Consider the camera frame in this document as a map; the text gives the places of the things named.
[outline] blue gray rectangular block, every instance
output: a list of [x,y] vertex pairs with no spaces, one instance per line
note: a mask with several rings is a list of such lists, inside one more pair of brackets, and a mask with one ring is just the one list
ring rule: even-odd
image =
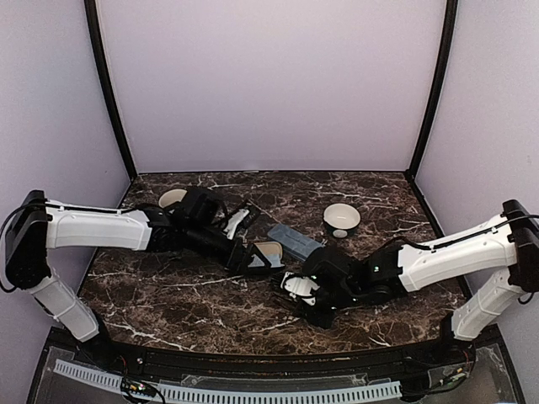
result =
[[299,259],[303,263],[311,253],[323,244],[291,229],[289,226],[279,224],[268,231],[268,237],[283,246],[285,253]]

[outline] white panel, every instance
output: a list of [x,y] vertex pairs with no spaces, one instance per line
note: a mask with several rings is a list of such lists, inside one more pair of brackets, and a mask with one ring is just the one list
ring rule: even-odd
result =
[[[128,184],[93,62],[83,1],[0,1],[0,219],[31,189],[115,206]],[[0,246],[0,272],[4,268]],[[73,289],[92,251],[50,254]],[[53,321],[32,297],[0,292],[0,402],[26,396]]]
[[[539,213],[539,3],[460,2],[419,185],[447,233],[518,199]],[[476,290],[489,274],[470,277]],[[539,402],[539,299],[499,320],[528,402]]]
[[443,0],[100,0],[142,172],[408,167]]

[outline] marble table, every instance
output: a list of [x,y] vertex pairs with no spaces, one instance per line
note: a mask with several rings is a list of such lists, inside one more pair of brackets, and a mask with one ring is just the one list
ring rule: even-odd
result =
[[[143,174],[124,207],[156,204],[164,192],[200,185],[220,192],[229,208],[251,199],[263,212],[240,236],[265,241],[284,223],[363,258],[386,240],[435,238],[401,173],[263,172]],[[357,234],[329,239],[326,206],[345,202],[361,214]],[[285,256],[291,271],[301,264]],[[436,338],[440,320],[464,302],[454,279],[383,306],[342,310],[331,329],[291,316],[266,278],[230,277],[189,251],[165,254],[101,248],[80,296],[101,313],[113,339],[154,348],[214,354],[326,354]]]

